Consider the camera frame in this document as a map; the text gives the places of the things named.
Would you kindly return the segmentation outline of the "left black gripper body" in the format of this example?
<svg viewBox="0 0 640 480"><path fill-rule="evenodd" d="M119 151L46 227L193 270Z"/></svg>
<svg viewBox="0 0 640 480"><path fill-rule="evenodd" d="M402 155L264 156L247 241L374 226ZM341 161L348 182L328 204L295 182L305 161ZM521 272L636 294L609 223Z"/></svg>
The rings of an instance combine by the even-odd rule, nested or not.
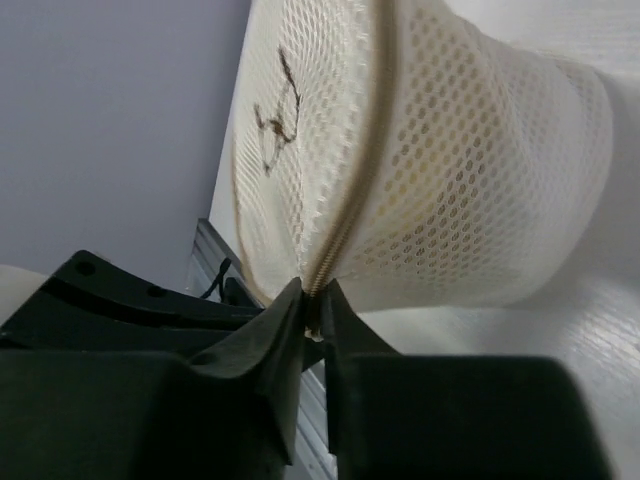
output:
<svg viewBox="0 0 640 480"><path fill-rule="evenodd" d="M9 317L1 346L194 355L260 312L164 289L81 250Z"/></svg>

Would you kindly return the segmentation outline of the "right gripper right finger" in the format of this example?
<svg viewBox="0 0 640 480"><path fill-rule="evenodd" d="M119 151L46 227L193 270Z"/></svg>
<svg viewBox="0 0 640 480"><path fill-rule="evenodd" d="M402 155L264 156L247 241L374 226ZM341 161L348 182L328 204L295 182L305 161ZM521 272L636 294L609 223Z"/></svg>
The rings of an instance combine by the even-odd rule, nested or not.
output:
<svg viewBox="0 0 640 480"><path fill-rule="evenodd" d="M337 280L331 281L320 294L320 320L324 338L328 449L330 453L338 453L345 417L347 358L355 354L397 355L398 351L356 314Z"/></svg>

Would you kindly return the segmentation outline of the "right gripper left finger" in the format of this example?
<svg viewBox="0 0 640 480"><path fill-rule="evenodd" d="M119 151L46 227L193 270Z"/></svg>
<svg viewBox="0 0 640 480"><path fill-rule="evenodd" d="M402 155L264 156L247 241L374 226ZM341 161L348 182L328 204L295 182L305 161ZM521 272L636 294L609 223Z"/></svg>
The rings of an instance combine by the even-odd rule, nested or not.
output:
<svg viewBox="0 0 640 480"><path fill-rule="evenodd" d="M229 337L191 359L219 380L243 381L253 405L240 416L274 445L289 464L295 454L300 377L304 357L305 294L295 278L269 307Z"/></svg>

